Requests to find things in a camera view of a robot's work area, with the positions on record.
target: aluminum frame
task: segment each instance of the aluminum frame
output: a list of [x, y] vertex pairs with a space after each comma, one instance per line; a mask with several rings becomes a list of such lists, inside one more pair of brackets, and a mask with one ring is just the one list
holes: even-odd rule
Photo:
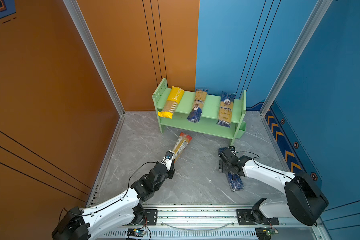
[[264, 116], [268, 109], [271, 107], [273, 101], [276, 99], [276, 96], [279, 94], [279, 91], [283, 87], [285, 81], [287, 80], [289, 74], [291, 73], [293, 67], [298, 61], [300, 55], [307, 46], [309, 40], [311, 39], [313, 33], [315, 32], [317, 26], [321, 22], [324, 14], [327, 12], [329, 6], [331, 5], [332, 0], [318, 0], [315, 7], [312, 10], [311, 15], [309, 16], [304, 28], [302, 29], [295, 45], [293, 46], [291, 53], [289, 54], [287, 61], [284, 63], [283, 68], [281, 69], [276, 81], [274, 82], [271, 90], [268, 93], [267, 98], [264, 101], [263, 106], [260, 109], [260, 114]]
[[116, 146], [117, 138], [120, 135], [120, 131], [121, 131], [121, 127], [123, 126], [124, 119], [125, 119], [124, 116], [120, 116], [119, 121], [117, 122], [115, 131], [113, 132], [108, 149], [106, 151], [106, 155], [104, 156], [103, 162], [101, 163], [101, 166], [99, 169], [99, 173], [97, 174], [95, 183], [93, 184], [91, 193], [88, 197], [86, 207], [91, 207], [91, 205], [96, 203], [96, 201], [94, 201], [94, 200], [97, 198], [97, 196], [96, 196], [97, 190], [100, 189], [101, 184], [103, 183], [103, 178], [104, 178], [104, 175], [108, 168], [108, 164], [110, 162], [110, 158], [112, 156], [113, 150]]
[[115, 86], [112, 83], [106, 65], [104, 64], [103, 59], [101, 58], [100, 52], [97, 49], [96, 43], [91, 35], [91, 31], [88, 28], [88, 25], [84, 19], [84, 16], [80, 10], [79, 4], [76, 0], [63, 0], [67, 10], [79, 32], [81, 39], [84, 42], [84, 45], [87, 48], [91, 59], [96, 66], [97, 71], [106, 87], [112, 102], [117, 109], [120, 117], [124, 116], [125, 110], [123, 105], [121, 104], [119, 95], [116, 92]]

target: gray floor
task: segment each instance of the gray floor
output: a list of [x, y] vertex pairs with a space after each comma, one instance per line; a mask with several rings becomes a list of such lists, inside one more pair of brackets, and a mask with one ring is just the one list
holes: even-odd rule
[[[283, 170], [271, 144], [259, 112], [248, 111], [244, 117], [247, 131], [235, 141], [236, 151], [250, 151], [259, 162]], [[102, 181], [97, 202], [120, 194], [127, 188], [130, 175], [145, 162], [156, 162], [172, 150], [180, 132], [193, 137], [175, 163], [175, 176], [167, 179], [146, 203], [243, 203], [254, 204], [262, 197], [279, 198], [281, 192], [258, 181], [241, 177], [244, 190], [232, 192], [226, 175], [218, 172], [217, 150], [227, 147], [229, 139], [165, 127], [160, 133], [155, 112], [127, 112], [124, 125]], [[154, 164], [146, 164], [130, 184], [147, 174]]]

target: wall panel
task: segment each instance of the wall panel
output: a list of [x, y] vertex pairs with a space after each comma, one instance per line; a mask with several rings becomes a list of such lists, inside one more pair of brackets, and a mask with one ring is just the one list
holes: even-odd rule
[[85, 205], [119, 116], [64, 3], [15, 6], [0, 19], [0, 146], [35, 166], [0, 148], [0, 239], [49, 239], [63, 207]]

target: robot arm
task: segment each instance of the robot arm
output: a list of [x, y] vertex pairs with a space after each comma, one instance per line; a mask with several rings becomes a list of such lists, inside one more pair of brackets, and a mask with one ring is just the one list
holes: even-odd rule
[[282, 199], [260, 199], [252, 207], [257, 223], [267, 222], [273, 217], [295, 217], [312, 226], [328, 206], [328, 200], [307, 173], [294, 174], [274, 169], [247, 156], [238, 158], [232, 151], [235, 151], [234, 147], [219, 153], [222, 172], [257, 179], [285, 195]]
[[129, 223], [141, 223], [144, 216], [141, 203], [150, 199], [165, 179], [172, 179], [175, 173], [173, 159], [174, 152], [168, 151], [161, 162], [156, 162], [149, 174], [143, 175], [116, 197], [90, 208], [70, 209], [52, 232], [52, 238], [96, 239], [113, 228]]

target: blue pasta package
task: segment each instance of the blue pasta package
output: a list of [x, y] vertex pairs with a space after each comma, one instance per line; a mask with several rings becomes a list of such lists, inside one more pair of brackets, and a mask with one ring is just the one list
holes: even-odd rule
[[193, 101], [191, 112], [187, 117], [188, 121], [190, 122], [200, 121], [207, 92], [208, 89], [201, 89], [201, 88], [196, 89], [195, 100]]

